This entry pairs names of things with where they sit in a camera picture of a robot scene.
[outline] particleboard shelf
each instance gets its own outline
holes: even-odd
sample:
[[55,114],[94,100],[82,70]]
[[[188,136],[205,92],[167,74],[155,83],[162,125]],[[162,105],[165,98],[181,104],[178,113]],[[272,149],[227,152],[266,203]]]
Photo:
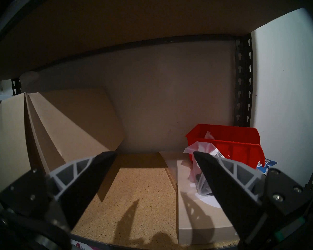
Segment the particleboard shelf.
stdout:
[[159,153],[119,155],[73,234],[143,249],[206,249],[237,244],[177,244],[177,195]]

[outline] cardboard flap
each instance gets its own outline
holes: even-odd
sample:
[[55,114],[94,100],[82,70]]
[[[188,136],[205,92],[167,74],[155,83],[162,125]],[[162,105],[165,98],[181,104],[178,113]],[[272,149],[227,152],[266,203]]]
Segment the cardboard flap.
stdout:
[[26,102],[37,151],[39,153],[43,168],[48,174],[57,167],[65,164],[65,161],[58,153],[50,136],[46,132],[33,104],[31,103],[29,95],[26,96]]
[[0,192],[30,170],[24,100],[23,93],[0,102]]
[[29,97],[65,162],[114,151],[124,138],[122,124],[102,88],[32,93]]

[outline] barcode label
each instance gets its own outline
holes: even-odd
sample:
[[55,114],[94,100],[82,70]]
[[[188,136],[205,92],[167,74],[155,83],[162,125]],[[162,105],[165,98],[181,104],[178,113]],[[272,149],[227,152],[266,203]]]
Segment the barcode label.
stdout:
[[214,151],[212,151],[212,152],[210,153],[210,155],[216,156],[216,157],[220,157],[220,158],[225,158],[225,157],[220,153],[220,151],[218,151],[218,149],[215,149]]
[[224,156],[220,153],[220,151],[217,152],[216,154],[217,157],[223,158]]
[[[268,164],[270,161],[271,160],[269,160],[269,159],[265,159],[264,165]],[[259,162],[259,163],[257,163],[257,166],[262,167],[262,164]]]

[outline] pink plastic bag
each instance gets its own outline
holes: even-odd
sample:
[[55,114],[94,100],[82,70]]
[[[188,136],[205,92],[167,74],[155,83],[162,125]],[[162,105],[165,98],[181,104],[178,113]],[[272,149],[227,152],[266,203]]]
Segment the pink plastic bag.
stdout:
[[192,155],[192,169],[190,170],[190,174],[188,177],[190,182],[196,183],[197,175],[201,175],[201,173],[202,173],[199,165],[197,164],[197,161],[194,158],[194,152],[200,151],[200,152],[205,152],[205,153],[210,154],[215,149],[216,149],[216,147],[212,143],[210,143],[210,142],[199,142],[199,141],[196,141],[194,144],[185,148],[183,153],[188,153],[188,154]]

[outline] barcode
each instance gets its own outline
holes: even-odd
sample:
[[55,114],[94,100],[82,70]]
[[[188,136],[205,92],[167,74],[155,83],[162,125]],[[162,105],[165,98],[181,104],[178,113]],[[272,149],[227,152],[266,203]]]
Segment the barcode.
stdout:
[[[265,159],[264,165],[267,165],[270,161],[271,161],[271,160],[269,160],[269,159]],[[258,166],[258,167],[262,167],[262,164],[259,162],[259,163],[257,163],[257,166]]]
[[216,153],[216,156],[217,157],[220,157],[220,158],[223,158],[224,156],[220,153],[220,151],[218,151],[217,153]]

